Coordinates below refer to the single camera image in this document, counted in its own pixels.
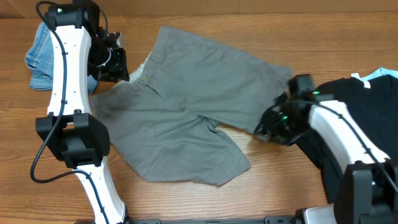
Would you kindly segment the grey shorts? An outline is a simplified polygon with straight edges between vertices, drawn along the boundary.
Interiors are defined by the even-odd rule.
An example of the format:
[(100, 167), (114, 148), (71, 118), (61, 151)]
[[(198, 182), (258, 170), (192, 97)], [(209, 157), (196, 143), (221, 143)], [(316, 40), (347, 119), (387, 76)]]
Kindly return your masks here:
[(90, 107), (144, 180), (223, 185), (251, 165), (218, 125), (253, 132), (291, 76), (287, 67), (162, 26), (143, 68), (92, 96)]

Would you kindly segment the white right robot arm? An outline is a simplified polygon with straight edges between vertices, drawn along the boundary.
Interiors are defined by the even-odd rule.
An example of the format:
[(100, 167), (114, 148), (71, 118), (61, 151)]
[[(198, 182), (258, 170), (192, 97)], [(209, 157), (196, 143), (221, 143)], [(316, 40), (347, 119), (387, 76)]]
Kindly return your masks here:
[(265, 110), (254, 134), (289, 146), (308, 129), (323, 139), (343, 173), (337, 200), (272, 222), (397, 223), (397, 162), (371, 142), (344, 102), (316, 90), (309, 74), (297, 75)]

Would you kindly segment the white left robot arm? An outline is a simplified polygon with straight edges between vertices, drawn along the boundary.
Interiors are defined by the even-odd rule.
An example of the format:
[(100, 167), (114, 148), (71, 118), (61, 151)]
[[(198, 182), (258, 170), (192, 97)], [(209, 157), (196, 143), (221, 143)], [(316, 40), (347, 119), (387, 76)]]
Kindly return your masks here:
[(110, 137), (91, 112), (88, 77), (129, 80), (121, 34), (100, 26), (104, 12), (91, 0), (49, 3), (41, 18), (53, 45), (53, 87), (47, 115), (35, 122), (43, 149), (67, 166), (89, 198), (95, 223), (129, 223), (108, 165)]

